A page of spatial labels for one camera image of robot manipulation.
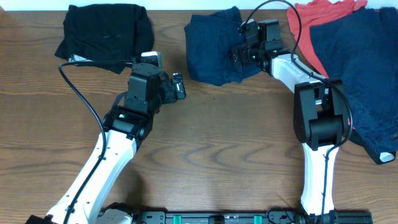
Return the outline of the navy blue shorts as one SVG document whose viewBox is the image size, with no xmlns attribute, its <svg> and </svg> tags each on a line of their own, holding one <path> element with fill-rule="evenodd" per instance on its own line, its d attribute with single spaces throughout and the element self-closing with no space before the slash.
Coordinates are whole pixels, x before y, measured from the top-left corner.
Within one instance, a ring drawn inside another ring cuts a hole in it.
<svg viewBox="0 0 398 224">
<path fill-rule="evenodd" d="M 190 78 L 215 86 L 242 82 L 261 72 L 256 65 L 236 68 L 229 51 L 244 43 L 238 27 L 243 23 L 239 9 L 215 12 L 210 15 L 194 14 L 184 27 L 186 60 Z"/>
</svg>

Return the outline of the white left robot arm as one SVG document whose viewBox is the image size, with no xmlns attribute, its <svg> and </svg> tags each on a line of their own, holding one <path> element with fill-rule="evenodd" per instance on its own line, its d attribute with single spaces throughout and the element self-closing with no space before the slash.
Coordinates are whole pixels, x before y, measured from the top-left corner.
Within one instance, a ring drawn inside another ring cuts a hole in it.
<svg viewBox="0 0 398 224">
<path fill-rule="evenodd" d="M 102 205 L 124 166 L 152 130 L 164 104 L 186 97 L 182 75 L 132 73 L 128 90 L 119 94 L 104 117 L 95 148 L 65 195 L 45 217 L 28 223 L 138 223 L 139 214 L 122 203 Z"/>
</svg>

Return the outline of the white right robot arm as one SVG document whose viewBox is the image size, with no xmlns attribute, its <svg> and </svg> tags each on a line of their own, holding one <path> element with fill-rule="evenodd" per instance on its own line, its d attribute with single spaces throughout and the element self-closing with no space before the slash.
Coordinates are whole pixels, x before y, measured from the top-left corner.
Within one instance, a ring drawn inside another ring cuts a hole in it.
<svg viewBox="0 0 398 224">
<path fill-rule="evenodd" d="M 256 65 L 294 93 L 294 132 L 302 143 L 305 180 L 300 223 L 333 223 L 333 172 L 337 152 L 351 133 L 352 114 L 341 80 L 317 74 L 288 49 L 241 44 L 229 56 L 235 67 Z"/>
</svg>

